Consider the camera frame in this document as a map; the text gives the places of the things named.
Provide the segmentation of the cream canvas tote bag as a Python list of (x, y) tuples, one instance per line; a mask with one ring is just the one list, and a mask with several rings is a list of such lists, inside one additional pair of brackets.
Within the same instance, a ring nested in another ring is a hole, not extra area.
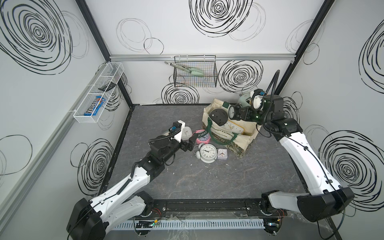
[(224, 109), (227, 113), (229, 110), (230, 104), (228, 102), (224, 102), (218, 99), (213, 99), (212, 103), (204, 108), (203, 112), (203, 129), (207, 129), (209, 134), (211, 135), (211, 141), (223, 146), (230, 151), (232, 151), (238, 158), (242, 158), (246, 151), (250, 148), (253, 141), (256, 139), (260, 127), (256, 126), (255, 123), (245, 122), (245, 121), (235, 121), (230, 120), (245, 129), (242, 135), (228, 132), (223, 129), (222, 126), (218, 126), (215, 122), (213, 122), (209, 113), (216, 108)]

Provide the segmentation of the clock face down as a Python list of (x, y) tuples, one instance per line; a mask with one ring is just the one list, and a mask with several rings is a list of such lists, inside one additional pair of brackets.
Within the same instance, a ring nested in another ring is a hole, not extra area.
[(210, 119), (215, 122), (218, 126), (224, 126), (229, 119), (228, 113), (221, 108), (213, 109), (209, 113)]

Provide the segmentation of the small white square clock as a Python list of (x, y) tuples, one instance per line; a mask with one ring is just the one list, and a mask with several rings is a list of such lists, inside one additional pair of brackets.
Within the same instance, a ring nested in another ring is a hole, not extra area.
[(227, 160), (228, 159), (228, 150), (227, 149), (218, 149), (217, 153), (218, 153), (218, 156), (217, 156), (218, 160)]

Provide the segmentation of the small black twin bell clock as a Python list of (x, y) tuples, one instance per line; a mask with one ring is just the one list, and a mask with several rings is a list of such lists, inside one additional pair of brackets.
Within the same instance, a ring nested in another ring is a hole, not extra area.
[(228, 110), (228, 116), (230, 120), (239, 121), (241, 120), (240, 105), (231, 105)]

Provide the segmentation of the yellow rectangular alarm clock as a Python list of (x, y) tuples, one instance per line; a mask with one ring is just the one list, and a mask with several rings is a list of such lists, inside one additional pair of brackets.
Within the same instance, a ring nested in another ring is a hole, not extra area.
[(231, 121), (227, 121), (223, 126), (223, 129), (227, 130), (228, 132), (231, 133), (236, 133), (242, 135), (245, 131), (245, 129)]

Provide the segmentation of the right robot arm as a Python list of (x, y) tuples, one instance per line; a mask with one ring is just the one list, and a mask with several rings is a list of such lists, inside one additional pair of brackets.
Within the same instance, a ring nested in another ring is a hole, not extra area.
[(307, 194), (281, 191), (262, 195), (267, 213), (282, 209), (301, 213), (317, 222), (343, 212), (355, 197), (349, 187), (342, 187), (325, 168), (309, 145), (303, 129), (292, 118), (285, 118), (284, 100), (278, 95), (253, 94), (245, 106), (237, 103), (229, 109), (231, 120), (253, 122), (262, 126), (285, 148), (306, 185)]

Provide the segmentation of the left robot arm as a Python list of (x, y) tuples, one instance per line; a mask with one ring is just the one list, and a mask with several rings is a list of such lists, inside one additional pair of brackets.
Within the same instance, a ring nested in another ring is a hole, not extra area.
[(106, 192), (87, 201), (79, 200), (67, 225), (68, 238), (73, 240), (102, 240), (117, 225), (141, 214), (149, 215), (153, 199), (142, 188), (153, 181), (166, 162), (178, 150), (192, 151), (197, 139), (193, 134), (187, 141), (169, 136), (155, 138), (150, 151), (135, 162), (131, 173)]

